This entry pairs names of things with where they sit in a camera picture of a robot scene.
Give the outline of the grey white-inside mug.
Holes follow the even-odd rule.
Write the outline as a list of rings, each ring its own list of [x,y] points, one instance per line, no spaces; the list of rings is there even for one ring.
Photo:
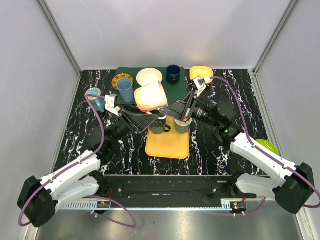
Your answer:
[[[190,118],[187,122],[183,122],[180,120],[175,120],[175,129],[179,134],[185,134],[190,130],[190,126],[192,123],[193,119]]]

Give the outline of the pink mug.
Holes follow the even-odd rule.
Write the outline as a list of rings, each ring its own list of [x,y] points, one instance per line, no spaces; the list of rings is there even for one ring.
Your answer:
[[[168,106],[166,93],[160,81],[136,89],[134,100],[138,109],[145,113]]]

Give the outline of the dark grey mug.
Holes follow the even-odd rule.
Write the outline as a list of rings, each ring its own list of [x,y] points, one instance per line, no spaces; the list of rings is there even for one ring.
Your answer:
[[[168,133],[171,131],[171,127],[167,124],[167,118],[158,118],[156,121],[150,125],[150,131],[155,135],[160,135],[162,133]]]

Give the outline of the blue butterfly mug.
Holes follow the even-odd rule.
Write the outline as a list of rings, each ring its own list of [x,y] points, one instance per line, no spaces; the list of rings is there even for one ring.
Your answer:
[[[102,91],[98,87],[92,87],[92,88],[89,88],[85,94],[86,95],[94,95],[94,96],[102,96]],[[98,112],[101,112],[101,113],[105,112],[106,102],[105,102],[104,96],[102,98],[89,96],[88,99],[90,100],[90,102],[93,104],[93,106],[95,107],[95,109]]]

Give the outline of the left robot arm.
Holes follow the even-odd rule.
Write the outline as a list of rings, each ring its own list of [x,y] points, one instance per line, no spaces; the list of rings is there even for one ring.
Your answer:
[[[25,180],[17,200],[21,227],[39,228],[67,204],[93,195],[103,198],[108,193],[106,179],[99,169],[114,145],[131,132],[145,131],[160,115],[157,109],[140,111],[132,105],[116,107],[115,114],[118,122],[111,128],[105,128],[101,118],[96,118],[99,126],[91,129],[89,148],[78,158],[49,175]]]

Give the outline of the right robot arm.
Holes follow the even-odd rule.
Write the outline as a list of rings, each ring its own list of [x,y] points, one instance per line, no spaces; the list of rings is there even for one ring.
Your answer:
[[[297,165],[288,161],[253,140],[235,123],[237,112],[231,101],[221,100],[215,107],[208,108],[197,96],[188,93],[183,100],[159,111],[181,122],[194,119],[213,126],[212,134],[221,145],[267,174],[265,178],[237,173],[234,181],[227,185],[230,197],[263,196],[275,200],[287,212],[297,214],[315,192],[312,168],[306,163]]]

